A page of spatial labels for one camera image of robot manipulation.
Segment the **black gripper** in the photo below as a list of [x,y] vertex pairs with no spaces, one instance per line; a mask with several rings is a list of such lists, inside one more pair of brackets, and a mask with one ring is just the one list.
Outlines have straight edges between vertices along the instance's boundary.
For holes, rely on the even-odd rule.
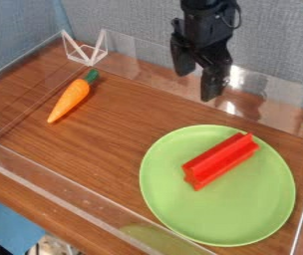
[[232,59],[227,41],[240,27],[240,7],[236,3],[181,3],[182,18],[173,18],[169,39],[172,65],[182,77],[202,67],[200,100],[208,102],[221,95],[229,80]]

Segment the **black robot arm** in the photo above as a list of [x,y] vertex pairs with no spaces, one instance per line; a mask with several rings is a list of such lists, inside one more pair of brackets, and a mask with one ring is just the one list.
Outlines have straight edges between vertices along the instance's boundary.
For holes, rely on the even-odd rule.
[[200,100],[221,95],[229,76],[232,58],[227,42],[241,25],[236,0],[178,0],[182,18],[170,20],[169,51],[180,77],[201,67]]

